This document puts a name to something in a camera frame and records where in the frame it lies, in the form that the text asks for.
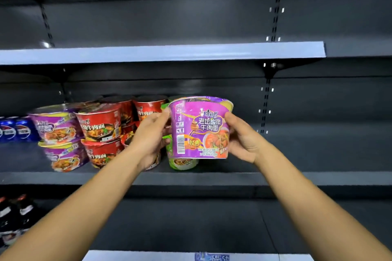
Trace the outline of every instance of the price tag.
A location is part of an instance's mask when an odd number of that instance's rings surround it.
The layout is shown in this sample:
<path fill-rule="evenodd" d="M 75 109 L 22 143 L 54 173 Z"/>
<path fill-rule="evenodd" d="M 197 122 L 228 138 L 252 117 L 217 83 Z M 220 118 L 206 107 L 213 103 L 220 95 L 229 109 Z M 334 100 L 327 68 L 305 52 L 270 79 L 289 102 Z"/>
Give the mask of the price tag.
<path fill-rule="evenodd" d="M 229 254 L 211 254 L 207 252 L 195 253 L 195 261 L 229 261 Z"/>

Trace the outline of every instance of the hand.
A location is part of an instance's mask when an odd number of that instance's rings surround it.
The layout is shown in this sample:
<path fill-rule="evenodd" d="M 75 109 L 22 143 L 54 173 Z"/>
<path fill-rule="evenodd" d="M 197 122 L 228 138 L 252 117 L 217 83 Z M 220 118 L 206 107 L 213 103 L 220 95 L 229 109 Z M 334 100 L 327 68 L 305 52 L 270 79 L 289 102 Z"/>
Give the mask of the hand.
<path fill-rule="evenodd" d="M 161 148 L 170 143 L 170 139 L 162 136 L 171 134 L 171 129 L 165 129 L 170 117 L 169 108 L 162 113 L 154 113 L 140 122 L 128 148 L 136 151 L 141 158 L 138 163 L 140 171 L 150 167 Z"/>
<path fill-rule="evenodd" d="M 247 122 L 231 112 L 225 114 L 225 120 L 230 125 L 229 152 L 241 160 L 254 163 L 263 138 Z"/>

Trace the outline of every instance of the barcode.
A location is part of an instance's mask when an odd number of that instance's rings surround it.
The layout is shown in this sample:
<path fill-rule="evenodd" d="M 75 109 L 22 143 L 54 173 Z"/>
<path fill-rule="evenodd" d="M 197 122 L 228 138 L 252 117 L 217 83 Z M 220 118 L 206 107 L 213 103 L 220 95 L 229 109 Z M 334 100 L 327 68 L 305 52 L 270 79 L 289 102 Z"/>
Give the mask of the barcode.
<path fill-rule="evenodd" d="M 177 154 L 185 154 L 184 134 L 177 135 Z"/>

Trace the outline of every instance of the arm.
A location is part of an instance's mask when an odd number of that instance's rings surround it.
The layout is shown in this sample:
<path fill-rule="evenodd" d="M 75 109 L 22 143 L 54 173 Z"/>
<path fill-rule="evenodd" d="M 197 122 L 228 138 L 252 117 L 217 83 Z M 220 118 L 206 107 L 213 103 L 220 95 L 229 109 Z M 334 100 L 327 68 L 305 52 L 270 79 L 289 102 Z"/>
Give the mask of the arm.
<path fill-rule="evenodd" d="M 392 260 L 392 253 L 272 144 L 231 113 L 229 150 L 254 163 L 318 261 Z"/>
<path fill-rule="evenodd" d="M 167 143 L 162 130 L 169 115 L 165 111 L 145 119 L 127 149 L 18 239 L 0 261 L 82 260 L 135 178 Z"/>

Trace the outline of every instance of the forearm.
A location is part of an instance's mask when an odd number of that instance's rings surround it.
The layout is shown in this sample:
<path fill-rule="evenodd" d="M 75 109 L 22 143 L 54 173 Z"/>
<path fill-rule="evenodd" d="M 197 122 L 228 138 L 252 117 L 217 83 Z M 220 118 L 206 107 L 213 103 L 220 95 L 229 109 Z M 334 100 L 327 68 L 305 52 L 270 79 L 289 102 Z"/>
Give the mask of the forearm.
<path fill-rule="evenodd" d="M 392 260 L 383 244 L 264 139 L 255 164 L 316 260 Z"/>
<path fill-rule="evenodd" d="M 0 260 L 82 260 L 139 174 L 136 160 L 140 157 L 133 149 L 123 151 L 33 226 Z"/>

